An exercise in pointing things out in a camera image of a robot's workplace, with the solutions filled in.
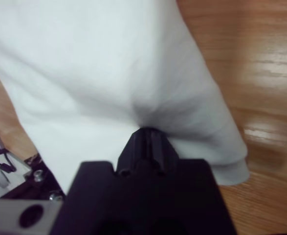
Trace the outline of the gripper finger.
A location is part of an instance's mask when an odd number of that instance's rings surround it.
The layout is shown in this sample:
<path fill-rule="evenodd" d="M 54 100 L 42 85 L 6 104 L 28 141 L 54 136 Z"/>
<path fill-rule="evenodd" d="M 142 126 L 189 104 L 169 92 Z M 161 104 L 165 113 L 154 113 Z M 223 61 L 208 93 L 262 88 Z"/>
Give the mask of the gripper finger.
<path fill-rule="evenodd" d="M 165 176 L 176 172 L 179 156 L 166 134 L 157 129 L 148 128 L 147 136 L 151 148 L 150 158 L 157 175 Z"/>
<path fill-rule="evenodd" d="M 137 163 L 146 157 L 146 132 L 141 128 L 134 132 L 122 150 L 117 162 L 117 174 L 128 177 L 136 171 Z"/>

